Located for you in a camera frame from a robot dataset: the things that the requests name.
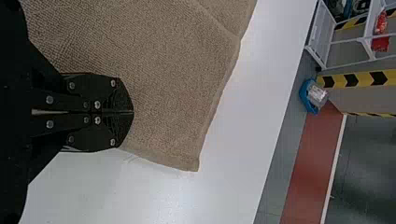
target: red floor stripe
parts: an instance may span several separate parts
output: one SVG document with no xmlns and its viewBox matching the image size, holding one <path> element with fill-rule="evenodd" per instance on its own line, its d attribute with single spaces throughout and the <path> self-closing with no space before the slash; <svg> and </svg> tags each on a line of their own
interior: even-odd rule
<svg viewBox="0 0 396 224">
<path fill-rule="evenodd" d="M 307 116 L 280 223 L 320 223 L 342 120 L 331 103 Z"/>
</svg>

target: beige towel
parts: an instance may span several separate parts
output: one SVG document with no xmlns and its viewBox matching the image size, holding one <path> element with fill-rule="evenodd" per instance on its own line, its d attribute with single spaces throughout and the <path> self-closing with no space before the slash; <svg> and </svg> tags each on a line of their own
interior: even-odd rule
<svg viewBox="0 0 396 224">
<path fill-rule="evenodd" d="M 120 77 L 135 119 L 121 149 L 197 171 L 256 0 L 24 0 L 32 42 L 61 72 Z"/>
</svg>

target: yellow and black warning stripe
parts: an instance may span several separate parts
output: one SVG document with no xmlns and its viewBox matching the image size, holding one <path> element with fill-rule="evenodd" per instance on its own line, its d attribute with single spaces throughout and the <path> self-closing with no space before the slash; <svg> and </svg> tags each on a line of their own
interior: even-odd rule
<svg viewBox="0 0 396 224">
<path fill-rule="evenodd" d="M 396 86 L 396 69 L 321 76 L 317 83 L 329 89 Z"/>
<path fill-rule="evenodd" d="M 381 118 L 396 119 L 396 114 L 386 114 L 386 113 L 349 113 L 349 112 L 344 112 L 343 114 L 352 115 L 352 116 L 381 117 Z"/>
<path fill-rule="evenodd" d="M 388 9 L 387 10 L 387 17 L 392 18 L 396 16 L 396 8 Z M 338 25 L 335 26 L 334 30 L 335 31 L 341 31 L 341 30 L 346 30 L 350 28 L 354 28 L 360 25 L 365 24 L 367 21 L 367 15 L 360 17 L 360 18 L 352 18 L 349 21 L 344 21 L 339 23 Z"/>
</svg>

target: white table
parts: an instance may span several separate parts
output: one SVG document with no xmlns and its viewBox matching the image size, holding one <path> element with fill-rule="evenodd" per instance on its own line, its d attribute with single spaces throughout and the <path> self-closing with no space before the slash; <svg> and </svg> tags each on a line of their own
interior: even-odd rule
<svg viewBox="0 0 396 224">
<path fill-rule="evenodd" d="M 201 155 L 184 173 L 113 149 L 60 154 L 21 223 L 252 223 L 316 0 L 259 0 Z"/>
</svg>

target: red object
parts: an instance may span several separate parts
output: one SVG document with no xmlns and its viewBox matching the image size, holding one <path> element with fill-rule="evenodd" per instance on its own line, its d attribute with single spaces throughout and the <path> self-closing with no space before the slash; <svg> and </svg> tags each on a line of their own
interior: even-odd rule
<svg viewBox="0 0 396 224">
<path fill-rule="evenodd" d="M 387 12 L 384 10 L 379 14 L 374 30 L 375 35 L 383 35 L 387 33 L 388 18 Z M 389 48 L 389 36 L 375 38 L 372 41 L 372 50 L 376 52 L 387 52 Z"/>
<path fill-rule="evenodd" d="M 330 102 L 307 115 L 281 224 L 320 223 L 342 121 Z"/>
</svg>

